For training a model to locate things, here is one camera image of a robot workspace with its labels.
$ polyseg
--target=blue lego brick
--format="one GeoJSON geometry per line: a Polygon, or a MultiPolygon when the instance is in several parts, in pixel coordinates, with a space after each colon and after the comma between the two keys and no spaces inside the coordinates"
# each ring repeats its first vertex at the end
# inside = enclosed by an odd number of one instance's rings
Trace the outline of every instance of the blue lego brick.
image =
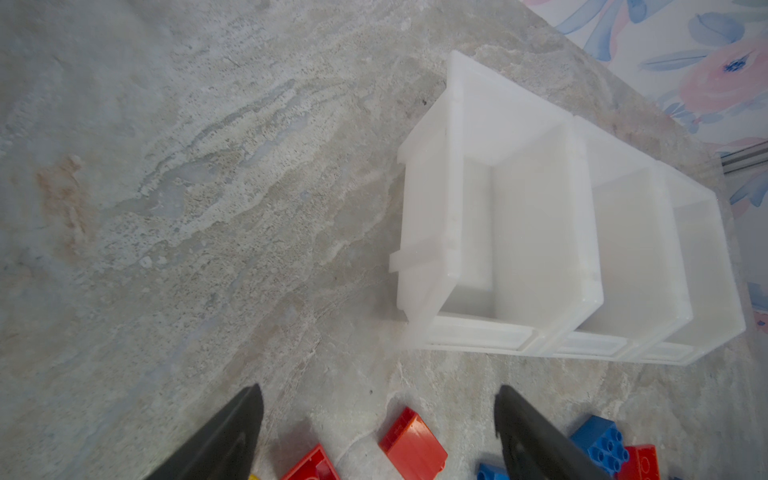
{"type": "Polygon", "coordinates": [[[611,420],[596,415],[589,418],[571,435],[571,441],[586,453],[592,462],[602,467],[609,475],[621,470],[629,460],[629,452],[624,448],[624,438],[611,420]]]}
{"type": "Polygon", "coordinates": [[[509,480],[506,468],[499,468],[485,463],[480,464],[478,480],[509,480]]]}

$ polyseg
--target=pink flower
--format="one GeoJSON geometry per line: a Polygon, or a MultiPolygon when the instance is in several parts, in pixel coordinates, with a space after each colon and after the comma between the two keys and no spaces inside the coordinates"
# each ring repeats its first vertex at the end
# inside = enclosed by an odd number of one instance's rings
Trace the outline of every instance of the pink flower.
{"type": "Polygon", "coordinates": [[[741,40],[710,53],[680,83],[688,111],[708,114],[754,98],[768,88],[768,38],[741,40]]]}

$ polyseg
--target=red lego stud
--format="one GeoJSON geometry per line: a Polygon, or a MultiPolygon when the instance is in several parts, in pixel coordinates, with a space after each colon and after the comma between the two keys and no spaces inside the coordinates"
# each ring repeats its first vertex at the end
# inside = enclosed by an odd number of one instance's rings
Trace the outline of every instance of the red lego stud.
{"type": "Polygon", "coordinates": [[[627,447],[629,461],[621,466],[617,480],[660,480],[659,459],[653,445],[627,447]]]}
{"type": "Polygon", "coordinates": [[[282,480],[341,480],[321,444],[307,453],[282,480]]]}
{"type": "Polygon", "coordinates": [[[434,480],[448,454],[418,413],[406,407],[379,447],[405,480],[434,480]]]}

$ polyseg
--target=storage bin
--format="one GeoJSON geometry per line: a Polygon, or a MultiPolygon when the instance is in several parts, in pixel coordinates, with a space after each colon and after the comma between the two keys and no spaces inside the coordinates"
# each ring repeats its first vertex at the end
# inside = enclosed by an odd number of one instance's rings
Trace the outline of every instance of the storage bin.
{"type": "Polygon", "coordinates": [[[715,193],[669,165],[660,166],[674,207],[694,319],[639,360],[686,365],[742,333],[746,324],[715,193]]]}
{"type": "Polygon", "coordinates": [[[663,164],[583,118],[605,302],[555,356],[634,359],[693,318],[663,164]]]}
{"type": "Polygon", "coordinates": [[[584,142],[567,111],[454,51],[398,162],[390,271],[410,346],[531,355],[602,304],[584,142]]]}

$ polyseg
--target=marble countertop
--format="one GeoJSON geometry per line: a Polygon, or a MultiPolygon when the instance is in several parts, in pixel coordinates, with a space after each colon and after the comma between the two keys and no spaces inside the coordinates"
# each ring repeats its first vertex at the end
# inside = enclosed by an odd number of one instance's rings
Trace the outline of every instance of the marble countertop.
{"type": "Polygon", "coordinates": [[[501,461],[502,383],[566,433],[616,420],[663,474],[766,474],[750,322],[688,367],[393,349],[396,150],[453,49],[714,189],[748,305],[718,161],[521,2],[71,1],[9,18],[9,478],[143,478],[255,382],[262,480],[317,442],[342,478],[399,478],[377,442],[405,405],[449,453],[441,478],[472,478],[501,461]]]}

